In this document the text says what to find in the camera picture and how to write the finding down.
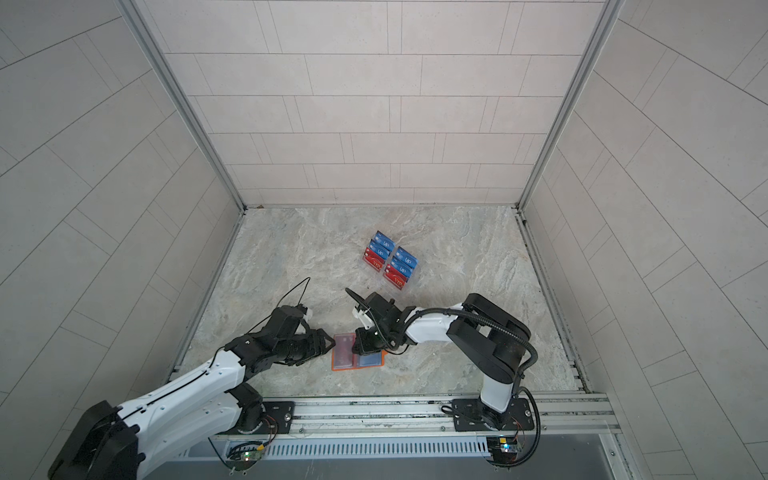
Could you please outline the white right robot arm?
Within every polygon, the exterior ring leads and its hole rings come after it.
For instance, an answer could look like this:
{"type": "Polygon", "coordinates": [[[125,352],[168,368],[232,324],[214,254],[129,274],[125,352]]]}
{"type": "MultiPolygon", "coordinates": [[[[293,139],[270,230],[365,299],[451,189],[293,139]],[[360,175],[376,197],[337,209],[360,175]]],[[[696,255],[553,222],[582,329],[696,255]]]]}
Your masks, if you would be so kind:
{"type": "Polygon", "coordinates": [[[401,355],[422,343],[451,342],[482,372],[480,402],[498,414],[519,395],[525,372],[538,361],[530,329],[478,293],[451,307],[401,310],[378,293],[364,298],[349,288],[345,292],[362,323],[353,353],[401,355]]]}

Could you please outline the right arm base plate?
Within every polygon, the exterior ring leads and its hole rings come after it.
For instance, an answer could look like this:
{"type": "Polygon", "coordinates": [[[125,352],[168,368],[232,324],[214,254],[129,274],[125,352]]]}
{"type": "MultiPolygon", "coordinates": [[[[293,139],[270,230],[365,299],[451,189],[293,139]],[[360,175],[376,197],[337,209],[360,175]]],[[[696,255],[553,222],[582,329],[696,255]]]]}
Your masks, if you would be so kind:
{"type": "Polygon", "coordinates": [[[507,409],[500,413],[483,404],[479,398],[452,399],[442,410],[454,422],[457,432],[532,431],[535,415],[526,398],[512,398],[507,409]]]}

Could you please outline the orange card holder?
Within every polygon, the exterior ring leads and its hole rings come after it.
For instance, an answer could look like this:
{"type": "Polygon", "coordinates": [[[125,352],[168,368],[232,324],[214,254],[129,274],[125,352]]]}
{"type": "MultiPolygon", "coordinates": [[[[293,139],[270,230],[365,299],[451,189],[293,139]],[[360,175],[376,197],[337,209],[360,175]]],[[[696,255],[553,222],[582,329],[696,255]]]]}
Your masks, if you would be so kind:
{"type": "Polygon", "coordinates": [[[377,368],[384,365],[384,353],[378,352],[370,355],[355,354],[355,367],[350,370],[377,368]]]}

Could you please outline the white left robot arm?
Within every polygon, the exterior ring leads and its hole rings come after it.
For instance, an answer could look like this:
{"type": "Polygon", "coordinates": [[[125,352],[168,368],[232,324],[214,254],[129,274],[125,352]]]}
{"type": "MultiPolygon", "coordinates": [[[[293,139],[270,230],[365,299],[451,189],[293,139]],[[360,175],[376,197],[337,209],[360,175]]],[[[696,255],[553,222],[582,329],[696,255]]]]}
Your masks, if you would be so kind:
{"type": "Polygon", "coordinates": [[[50,479],[142,479],[187,448],[219,433],[279,431],[279,420],[250,385],[273,365],[300,366],[335,341],[308,324],[310,310],[280,306],[266,325],[218,348],[185,375],[113,406],[88,408],[49,467],[50,479]]]}

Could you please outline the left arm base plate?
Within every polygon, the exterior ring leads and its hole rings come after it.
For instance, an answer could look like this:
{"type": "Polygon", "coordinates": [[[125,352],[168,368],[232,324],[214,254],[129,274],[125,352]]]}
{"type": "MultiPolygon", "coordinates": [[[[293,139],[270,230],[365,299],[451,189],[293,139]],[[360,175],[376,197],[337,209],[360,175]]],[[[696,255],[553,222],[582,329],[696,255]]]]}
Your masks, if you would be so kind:
{"type": "Polygon", "coordinates": [[[288,434],[296,404],[292,401],[267,401],[241,412],[235,426],[227,431],[234,435],[288,434]]]}

